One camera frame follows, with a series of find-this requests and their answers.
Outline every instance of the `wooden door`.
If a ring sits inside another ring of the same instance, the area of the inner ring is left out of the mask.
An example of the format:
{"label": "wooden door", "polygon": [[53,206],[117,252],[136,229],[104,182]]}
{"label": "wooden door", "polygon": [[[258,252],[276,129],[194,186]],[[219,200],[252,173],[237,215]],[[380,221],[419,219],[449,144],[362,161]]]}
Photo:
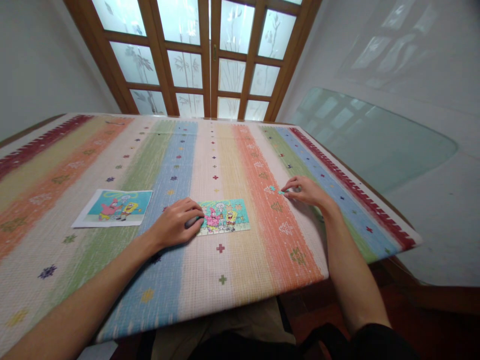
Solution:
{"label": "wooden door", "polygon": [[[275,120],[320,6],[318,0],[64,2],[122,113],[265,121]],[[246,40],[235,37],[239,29]]]}
{"label": "wooden door", "polygon": [[275,121],[318,0],[211,0],[211,116]]}
{"label": "wooden door", "polygon": [[208,0],[64,0],[124,114],[210,117]]}

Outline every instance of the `yellow stripe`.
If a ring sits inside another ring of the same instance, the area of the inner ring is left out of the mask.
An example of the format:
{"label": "yellow stripe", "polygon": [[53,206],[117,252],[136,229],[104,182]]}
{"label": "yellow stripe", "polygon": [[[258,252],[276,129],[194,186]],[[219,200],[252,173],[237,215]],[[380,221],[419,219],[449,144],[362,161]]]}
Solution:
{"label": "yellow stripe", "polygon": [[235,286],[236,305],[245,305],[276,295],[261,232],[255,221],[255,208],[242,160],[231,125],[217,125],[223,195],[226,199],[243,199],[251,230],[228,234],[230,264]]}
{"label": "yellow stripe", "polygon": [[106,118],[96,116],[87,121],[84,125],[5,176],[0,182],[0,213],[8,209],[21,193],[40,183],[46,174],[58,166],[77,147],[95,135],[105,125],[104,119]]}

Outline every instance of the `printed picture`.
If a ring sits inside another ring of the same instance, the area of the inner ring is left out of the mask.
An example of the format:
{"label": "printed picture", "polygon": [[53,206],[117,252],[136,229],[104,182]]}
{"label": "printed picture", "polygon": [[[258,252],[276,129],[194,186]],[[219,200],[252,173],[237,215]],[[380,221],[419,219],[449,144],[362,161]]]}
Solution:
{"label": "printed picture", "polygon": [[138,226],[152,198],[152,191],[98,189],[77,217],[72,228]]}
{"label": "printed picture", "polygon": [[205,220],[197,236],[250,230],[249,216],[243,199],[200,201]]}

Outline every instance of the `hand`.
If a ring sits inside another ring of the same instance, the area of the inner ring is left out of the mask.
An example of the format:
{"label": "hand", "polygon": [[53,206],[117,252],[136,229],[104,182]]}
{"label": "hand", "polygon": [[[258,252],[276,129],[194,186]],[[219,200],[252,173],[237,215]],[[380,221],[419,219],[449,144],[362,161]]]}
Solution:
{"label": "hand", "polygon": [[[170,205],[144,234],[151,245],[152,255],[162,249],[186,243],[200,231],[205,214],[200,205],[186,197]],[[200,217],[191,227],[185,223]]]}
{"label": "hand", "polygon": [[[300,192],[286,192],[291,188],[300,188]],[[283,196],[287,199],[300,200],[313,206],[329,207],[336,205],[334,200],[315,181],[306,176],[292,177],[281,188],[281,191],[286,192]]]}

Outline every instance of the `table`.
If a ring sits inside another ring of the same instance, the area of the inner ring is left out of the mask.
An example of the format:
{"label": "table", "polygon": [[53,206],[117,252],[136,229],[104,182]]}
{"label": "table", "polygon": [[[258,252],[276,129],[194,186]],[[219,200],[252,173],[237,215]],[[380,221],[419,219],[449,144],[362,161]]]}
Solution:
{"label": "table", "polygon": [[[338,202],[371,263],[419,235],[301,128],[258,122],[66,114],[0,156],[0,321],[5,352],[168,205],[243,199],[251,230],[154,256],[97,335],[107,341],[249,304],[328,277],[322,215],[280,188],[309,176]],[[96,189],[153,190],[140,226],[71,228]]]}

